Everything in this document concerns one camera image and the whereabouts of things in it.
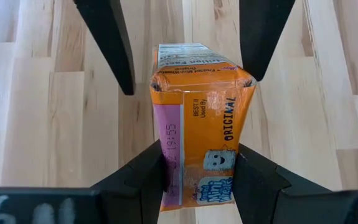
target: hardwood floor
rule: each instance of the hardwood floor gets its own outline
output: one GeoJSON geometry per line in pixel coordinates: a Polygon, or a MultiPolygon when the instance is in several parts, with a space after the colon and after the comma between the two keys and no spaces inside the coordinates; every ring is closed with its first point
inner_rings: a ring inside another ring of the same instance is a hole
{"type": "MultiPolygon", "coordinates": [[[[0,185],[88,187],[157,139],[155,45],[202,42],[242,63],[238,0],[122,7],[135,96],[119,90],[72,0],[0,0],[0,185]]],[[[358,189],[358,1],[296,0],[241,142],[327,188],[358,189]]],[[[164,212],[167,222],[240,219],[223,205],[164,212]]]]}

